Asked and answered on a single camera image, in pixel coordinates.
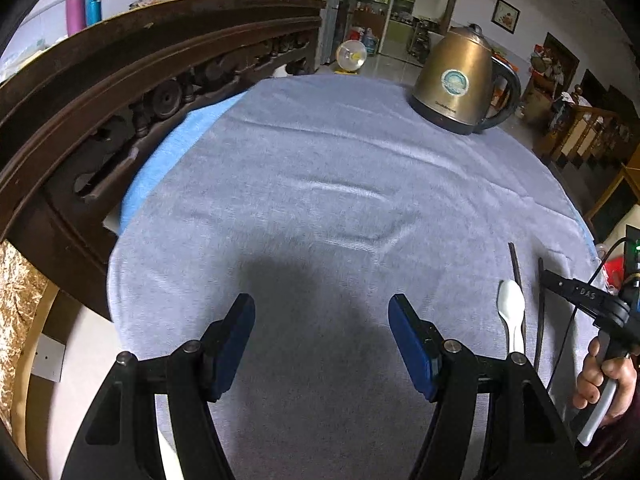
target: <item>screw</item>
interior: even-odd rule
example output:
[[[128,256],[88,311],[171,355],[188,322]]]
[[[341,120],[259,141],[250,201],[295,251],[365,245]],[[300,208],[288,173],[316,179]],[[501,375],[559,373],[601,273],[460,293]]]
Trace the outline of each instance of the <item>screw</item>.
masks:
[[[119,365],[125,365],[129,361],[131,361],[132,357],[133,357],[133,354],[131,352],[127,352],[127,351],[120,352],[116,357],[116,362]]]
[[[521,354],[520,352],[512,352],[511,360],[517,365],[522,366],[524,363],[527,362],[527,356],[524,354]]]
[[[182,349],[187,352],[187,354],[193,354],[200,350],[200,342],[197,339],[192,339],[191,341],[187,341]]]
[[[457,354],[462,350],[462,345],[460,344],[459,341],[456,341],[455,339],[447,339],[444,342],[444,349],[447,352],[451,352],[452,354]]]

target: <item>bottle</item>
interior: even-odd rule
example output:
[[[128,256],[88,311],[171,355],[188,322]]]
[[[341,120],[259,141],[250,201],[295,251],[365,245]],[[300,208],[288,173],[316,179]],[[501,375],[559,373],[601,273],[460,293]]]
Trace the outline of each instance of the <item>bottle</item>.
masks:
[[[86,0],[86,24],[93,25],[102,21],[102,0]]]
[[[85,0],[66,0],[66,34],[71,36],[86,27]]]
[[[370,28],[367,29],[367,32],[362,38],[362,43],[367,49],[367,54],[375,54],[378,39],[373,35],[373,31]]]

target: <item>blue gripper pad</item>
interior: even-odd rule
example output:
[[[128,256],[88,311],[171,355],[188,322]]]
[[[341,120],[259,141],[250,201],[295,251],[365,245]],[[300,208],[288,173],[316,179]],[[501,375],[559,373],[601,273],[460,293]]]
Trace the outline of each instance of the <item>blue gripper pad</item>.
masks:
[[[391,332],[415,389],[433,401],[438,391],[435,379],[440,370],[440,352],[404,294],[395,294],[389,300],[388,315]]]
[[[219,399],[231,388],[254,323],[253,298],[248,294],[239,294],[222,321],[216,342],[214,381],[211,385],[214,399]]]

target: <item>kettle lid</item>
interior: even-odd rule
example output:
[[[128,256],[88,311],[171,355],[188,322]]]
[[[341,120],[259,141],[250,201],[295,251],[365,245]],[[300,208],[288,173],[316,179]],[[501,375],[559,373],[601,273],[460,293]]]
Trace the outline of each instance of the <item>kettle lid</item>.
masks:
[[[462,36],[463,38],[467,38],[468,40],[471,40],[488,50],[492,49],[489,42],[484,38],[480,25],[469,23],[466,27],[454,27],[450,30],[450,32],[452,34]]]

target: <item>picture frame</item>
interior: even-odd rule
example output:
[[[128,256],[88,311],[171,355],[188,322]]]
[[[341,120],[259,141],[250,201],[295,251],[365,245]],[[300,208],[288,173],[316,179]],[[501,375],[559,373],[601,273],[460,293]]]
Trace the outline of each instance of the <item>picture frame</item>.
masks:
[[[494,14],[491,16],[491,21],[513,34],[516,30],[516,25],[518,25],[519,17],[520,11],[518,9],[504,0],[497,0],[494,7]]]

